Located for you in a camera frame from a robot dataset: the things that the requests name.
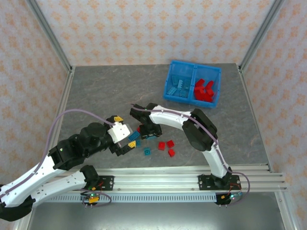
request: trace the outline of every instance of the blue lego brick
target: blue lego brick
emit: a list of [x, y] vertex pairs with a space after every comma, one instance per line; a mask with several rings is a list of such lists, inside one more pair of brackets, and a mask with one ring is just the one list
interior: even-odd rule
[[187, 92], [184, 91], [184, 90], [181, 90], [181, 91], [180, 91], [180, 97], [185, 97], [185, 98], [187, 98]]
[[138, 138], [140, 136], [140, 133], [138, 131], [134, 131], [129, 137], [128, 140], [129, 141], [134, 141], [136, 138]]
[[169, 95], [173, 95], [175, 92], [176, 92], [176, 88], [175, 87], [172, 87], [168, 92], [167, 92], [167, 94], [169, 94]]
[[155, 139], [157, 138], [156, 136], [151, 136], [151, 137], [146, 137], [147, 140]]
[[182, 89], [182, 84], [183, 84], [183, 80], [179, 80], [177, 89], [181, 90]]
[[136, 147], [141, 147], [141, 140], [136, 140]]
[[172, 76], [173, 85], [178, 85], [178, 77], [176, 75]]
[[150, 148], [148, 148], [148, 147], [144, 148], [144, 154], [145, 154], [145, 156], [149, 156], [151, 154]]
[[190, 81], [189, 79], [185, 79], [185, 80], [184, 80], [183, 89], [184, 89], [184, 90], [189, 90], [189, 89], [190, 89], [190, 85], [191, 85], [191, 81]]

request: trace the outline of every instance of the cable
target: cable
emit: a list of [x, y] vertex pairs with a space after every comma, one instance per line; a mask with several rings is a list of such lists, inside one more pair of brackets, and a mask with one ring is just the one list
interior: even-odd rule
[[47, 142], [46, 142], [46, 145], [45, 145], [45, 149], [44, 149], [44, 152], [43, 152], [43, 156], [42, 156], [42, 159], [40, 160], [40, 162], [38, 163], [37, 167], [36, 167], [36, 168], [34, 169], [34, 171], [33, 171], [31, 174], [29, 174], [25, 179], [23, 179], [22, 181], [20, 181], [20, 182], [17, 183], [16, 185], [14, 185], [12, 188], [9, 188], [9, 189], [6, 190], [4, 193], [2, 193], [2, 194], [0, 195], [0, 199], [1, 199], [2, 197], [4, 197], [6, 194], [8, 194], [9, 192], [11, 192], [12, 190], [14, 190], [15, 188], [18, 188], [19, 186], [21, 186], [22, 184], [24, 184], [25, 182], [27, 182], [35, 173], [37, 173], [38, 169], [39, 169], [40, 166], [43, 164], [45, 157], [47, 156], [48, 147], [49, 147], [49, 143], [50, 143], [50, 137], [51, 137], [51, 133], [52, 133], [52, 131], [53, 131], [53, 128], [54, 128], [55, 124], [57, 123], [57, 121], [58, 121], [64, 114], [67, 114], [67, 113], [70, 113], [70, 112], [81, 112], [81, 113], [85, 113], [85, 114], [88, 114], [88, 115], [90, 115], [90, 116], [92, 116], [92, 117], [95, 117], [96, 119], [98, 119], [98, 120], [100, 120], [100, 121], [102, 121], [102, 122], [107, 123], [107, 124], [110, 125], [110, 126], [114, 126], [114, 125], [115, 125], [114, 123], [111, 123], [111, 122], [109, 122], [109, 121], [107, 121], [107, 120], [105, 120], [105, 119], [103, 119], [103, 118], [101, 118], [101, 117], [99, 117], [99, 116], [97, 116], [97, 115], [95, 115], [95, 114], [93, 114], [93, 113], [91, 113], [91, 112], [88, 112], [88, 111], [86, 111], [86, 110], [83, 110], [83, 109], [68, 109], [68, 110], [66, 110], [66, 111], [64, 111], [64, 112], [62, 112], [62, 113], [60, 113], [60, 114], [56, 117], [56, 119], [53, 121], [53, 123], [52, 123], [52, 125], [51, 125], [51, 127], [50, 127], [50, 129], [49, 129], [48, 136], [47, 136]]
[[[107, 198], [109, 198], [109, 202], [103, 203], [103, 204], [99, 204], [99, 205], [91, 205], [91, 207], [102, 207], [102, 206], [109, 205], [112, 202], [112, 198], [108, 194], [105, 194], [105, 193], [102, 193], [102, 192], [99, 192], [99, 191], [92, 191], [92, 190], [88, 190], [88, 189], [77, 189], [76, 191], [95, 193], [95, 194], [103, 195], [103, 196], [106, 196]], [[85, 206], [85, 208], [87, 208], [88, 205], [84, 201], [88, 197], [89, 197], [89, 195], [88, 196], [84, 196], [83, 199], [82, 199], [82, 204], [83, 204], [83, 206]]]
[[[139, 109], [139, 108], [136, 108], [134, 107], [134, 104], [131, 104], [133, 107], [133, 109], [137, 110], [137, 111], [141, 111], [141, 112], [162, 112], [162, 113], [170, 113], [170, 114], [176, 114], [176, 115], [179, 115], [179, 116], [183, 116], [183, 117], [186, 117], [188, 119], [190, 119], [191, 121], [193, 121], [194, 123], [196, 123], [197, 125], [199, 125], [207, 134], [208, 136], [215, 142], [216, 145], [218, 145], [218, 140], [215, 139], [215, 137], [200, 123], [198, 122], [196, 119], [194, 119], [193, 117], [191, 116], [188, 116], [188, 115], [185, 115], [185, 114], [182, 114], [182, 113], [178, 113], [178, 112], [175, 112], [175, 111], [172, 111], [172, 110], [167, 110], [167, 109]], [[221, 160], [221, 162], [223, 163], [223, 167], [231, 174], [239, 174], [239, 175], [242, 175], [246, 178], [246, 181], [248, 183], [248, 189], [246, 191], [246, 194], [244, 197], [242, 197], [242, 199], [240, 199], [239, 201], [233, 203], [233, 204], [229, 204], [227, 206], [232, 206], [232, 205], [237, 205], [239, 203], [241, 203], [249, 194], [249, 191], [250, 191], [250, 181], [248, 179], [248, 177], [242, 173], [242, 172], [232, 172], [230, 171], [226, 166], [225, 166], [225, 162], [223, 161], [223, 157], [222, 157], [222, 153], [219, 151], [218, 148], [216, 148], [216, 152]]]

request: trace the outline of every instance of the yellow connector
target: yellow connector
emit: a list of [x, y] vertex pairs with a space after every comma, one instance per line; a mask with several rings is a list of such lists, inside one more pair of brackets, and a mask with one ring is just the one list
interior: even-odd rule
[[121, 118], [120, 116], [115, 116], [114, 117], [114, 121], [115, 122], [119, 122], [119, 121], [123, 121], [124, 119], [123, 118]]
[[95, 196], [95, 197], [91, 197], [89, 198], [88, 202], [91, 204], [91, 203], [95, 203], [99, 200], [99, 197], [98, 196]]
[[130, 148], [135, 148], [135, 147], [136, 147], [136, 141], [134, 140], [134, 141], [130, 142], [130, 143], [128, 144], [128, 146], [129, 146]]

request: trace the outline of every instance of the lego brick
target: lego brick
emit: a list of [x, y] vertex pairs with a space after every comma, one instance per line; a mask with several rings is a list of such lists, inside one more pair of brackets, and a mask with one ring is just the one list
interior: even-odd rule
[[200, 79], [198, 82], [195, 83], [195, 87], [202, 86], [205, 83], [204, 79]]
[[172, 140], [169, 140], [166, 144], [167, 144], [167, 146], [168, 146], [169, 148], [172, 148], [172, 147], [175, 146], [175, 144], [174, 144], [174, 142], [173, 142]]
[[141, 147], [141, 140], [136, 140], [135, 143], [136, 143], [136, 147]]
[[158, 149], [161, 151], [165, 150], [165, 142], [159, 142]]
[[190, 89], [190, 85], [191, 85], [191, 80], [185, 79], [185, 80], [184, 80], [183, 89], [184, 89], [184, 90], [189, 90], [189, 89]]
[[138, 138], [140, 136], [140, 133], [138, 131], [134, 131], [129, 137], [128, 140], [129, 141], [134, 141], [136, 140], [136, 138]]
[[198, 90], [203, 91], [204, 89], [205, 89], [204, 86], [198, 86], [198, 87], [195, 87], [195, 88], [194, 88], [194, 92], [195, 92], [195, 91], [198, 91]]
[[210, 97], [207, 93], [205, 93], [202, 97], [202, 101], [205, 101], [205, 102], [212, 102], [212, 97]]
[[206, 87], [205, 87], [205, 90], [208, 90], [208, 89], [211, 89], [211, 87], [213, 86], [213, 84], [214, 84], [214, 81], [210, 81], [210, 82], [208, 82], [208, 84], [206, 85]]
[[175, 87], [172, 87], [166, 94], [173, 95], [176, 92], [176, 90], [177, 89]]
[[200, 91], [194, 92], [194, 96], [195, 96], [196, 100], [202, 101], [202, 96], [201, 96]]
[[176, 75], [172, 76], [173, 85], [178, 85], [178, 77]]
[[170, 149], [168, 151], [168, 154], [169, 154], [170, 157], [173, 157], [175, 155], [175, 151], [173, 149]]
[[186, 97], [187, 98], [187, 92], [184, 90], [180, 91], [180, 97]]
[[150, 148], [148, 148], [148, 147], [144, 148], [144, 154], [145, 154], [145, 156], [149, 156], [151, 154]]
[[183, 80], [179, 80], [177, 89], [181, 90], [182, 89], [182, 84], [183, 84]]
[[206, 90], [206, 93], [207, 93], [210, 97], [212, 97], [212, 96], [214, 95], [214, 92], [213, 92], [212, 89], [207, 89], [207, 90]]

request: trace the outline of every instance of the blue plastic bin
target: blue plastic bin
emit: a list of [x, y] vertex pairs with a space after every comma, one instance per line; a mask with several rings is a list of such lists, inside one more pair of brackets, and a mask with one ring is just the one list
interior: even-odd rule
[[[172, 77], [174, 75], [177, 76], [179, 80], [183, 80], [183, 82], [185, 82], [186, 79], [189, 79], [191, 81], [189, 90], [185, 90], [187, 92], [186, 98], [180, 97], [180, 95], [184, 95], [183, 93], [180, 94], [180, 91], [184, 90], [183, 88], [181, 90], [177, 89], [173, 95], [167, 94], [167, 92], [172, 87], [177, 87], [173, 85]], [[206, 86], [209, 81], [214, 81], [214, 85], [212, 86], [212, 90], [214, 91], [212, 102], [203, 102], [195, 99], [194, 86], [199, 79], [205, 80], [204, 86]], [[194, 104], [207, 108], [215, 108], [220, 97], [220, 88], [221, 88], [220, 68], [172, 60], [169, 66], [167, 79], [165, 81], [163, 97], [164, 99], [170, 101]]]

